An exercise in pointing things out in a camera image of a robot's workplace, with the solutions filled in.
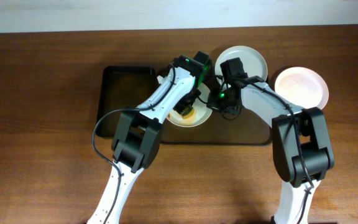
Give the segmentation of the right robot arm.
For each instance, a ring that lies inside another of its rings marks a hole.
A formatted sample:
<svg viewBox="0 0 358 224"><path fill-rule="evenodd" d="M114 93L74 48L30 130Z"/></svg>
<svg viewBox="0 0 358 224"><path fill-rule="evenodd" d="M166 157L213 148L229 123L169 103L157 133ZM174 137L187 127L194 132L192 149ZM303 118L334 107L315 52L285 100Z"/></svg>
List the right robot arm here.
<svg viewBox="0 0 358 224"><path fill-rule="evenodd" d="M280 202L271 223L307 223L316 189L334 166L323 111L285 100L259 77L225 78L211 90L208 108L237 115L255 113L272 131L273 163L282 180Z"/></svg>

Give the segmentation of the white plate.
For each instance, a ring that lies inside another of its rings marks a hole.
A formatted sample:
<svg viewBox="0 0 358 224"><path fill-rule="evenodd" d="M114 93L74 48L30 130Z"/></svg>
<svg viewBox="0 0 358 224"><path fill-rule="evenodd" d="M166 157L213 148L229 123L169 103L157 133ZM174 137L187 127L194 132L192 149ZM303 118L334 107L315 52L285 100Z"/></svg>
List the white plate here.
<svg viewBox="0 0 358 224"><path fill-rule="evenodd" d="M303 108L323 109L329 99L324 79L305 67L290 67L282 71L274 84L275 92L287 101Z"/></svg>
<svg viewBox="0 0 358 224"><path fill-rule="evenodd" d="M211 116L212 110L207 108L206 105L201 101L207 101L210 90L203 83L198 87L198 90L201 92L201 94L198 98L196 98L192 105L194 112L189 117L183 118L182 115L180 115L178 112L171 110L167 116L167 120L169 122L175 126L192 128L201 125Z"/></svg>
<svg viewBox="0 0 358 224"><path fill-rule="evenodd" d="M215 63L215 74L222 75L220 64L237 57L240 58L244 71L248 74L248 77L260 77L263 81L267 80L268 68L263 56L251 47L240 45L230 47L219 55Z"/></svg>

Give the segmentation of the green yellow sponge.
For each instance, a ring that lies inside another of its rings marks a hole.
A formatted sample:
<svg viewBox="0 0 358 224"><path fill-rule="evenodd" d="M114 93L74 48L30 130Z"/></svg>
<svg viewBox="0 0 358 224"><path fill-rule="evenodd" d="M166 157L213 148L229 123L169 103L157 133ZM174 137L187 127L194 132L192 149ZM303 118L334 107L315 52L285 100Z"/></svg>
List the green yellow sponge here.
<svg viewBox="0 0 358 224"><path fill-rule="evenodd" d="M187 107L182 111L181 117L183 119L188 119L189 117L193 116L195 113L195 109L193 107Z"/></svg>

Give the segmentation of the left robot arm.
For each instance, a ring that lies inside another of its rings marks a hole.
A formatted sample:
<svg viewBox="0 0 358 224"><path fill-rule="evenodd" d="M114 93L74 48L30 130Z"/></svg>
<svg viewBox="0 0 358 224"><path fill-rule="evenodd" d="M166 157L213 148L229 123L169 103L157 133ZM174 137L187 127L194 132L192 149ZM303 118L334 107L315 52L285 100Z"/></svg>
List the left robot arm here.
<svg viewBox="0 0 358 224"><path fill-rule="evenodd" d="M112 166L101 200L88 223L118 223L131 188L142 171L154 161L161 142L163 122L171 110L193 114L200 96L198 87L211 68L210 56L198 52L193 58L181 55L169 64L160 86L135 108L119 109L114 135Z"/></svg>

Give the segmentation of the black rectangular tray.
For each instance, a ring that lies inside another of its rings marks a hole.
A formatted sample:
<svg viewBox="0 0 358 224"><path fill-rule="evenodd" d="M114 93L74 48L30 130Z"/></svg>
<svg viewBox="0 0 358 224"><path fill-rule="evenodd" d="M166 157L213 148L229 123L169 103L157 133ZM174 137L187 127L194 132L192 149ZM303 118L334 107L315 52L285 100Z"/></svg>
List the black rectangular tray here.
<svg viewBox="0 0 358 224"><path fill-rule="evenodd" d="M97 120L110 111L135 108L157 89L153 67L107 66L103 70Z"/></svg>

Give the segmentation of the brown serving tray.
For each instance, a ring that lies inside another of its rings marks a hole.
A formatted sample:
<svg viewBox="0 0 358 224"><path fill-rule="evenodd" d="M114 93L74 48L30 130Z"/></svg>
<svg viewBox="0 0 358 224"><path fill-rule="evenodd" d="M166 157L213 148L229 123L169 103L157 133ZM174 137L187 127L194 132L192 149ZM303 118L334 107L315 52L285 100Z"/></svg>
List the brown serving tray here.
<svg viewBox="0 0 358 224"><path fill-rule="evenodd" d="M179 127L166 120L164 144L266 145L271 142L270 127L255 113L243 109L238 117L212 112L202 124Z"/></svg>

